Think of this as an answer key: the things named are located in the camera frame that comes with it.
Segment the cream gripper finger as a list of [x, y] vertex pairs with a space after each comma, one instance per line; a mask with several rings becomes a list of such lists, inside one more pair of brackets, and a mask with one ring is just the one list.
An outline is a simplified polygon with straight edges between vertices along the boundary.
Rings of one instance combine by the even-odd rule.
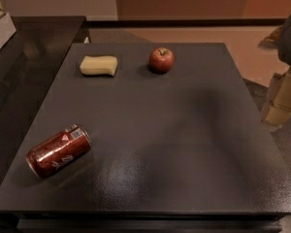
[[291, 68], [280, 75], [274, 73], [261, 110], [264, 123], [281, 126], [291, 117]]

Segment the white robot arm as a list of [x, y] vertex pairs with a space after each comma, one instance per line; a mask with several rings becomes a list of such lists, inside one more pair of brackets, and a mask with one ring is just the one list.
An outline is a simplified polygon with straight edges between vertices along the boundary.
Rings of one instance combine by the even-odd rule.
[[291, 117], [291, 15], [265, 42], [276, 45], [278, 59], [289, 66], [282, 75], [274, 73], [261, 111], [264, 123], [281, 126]]

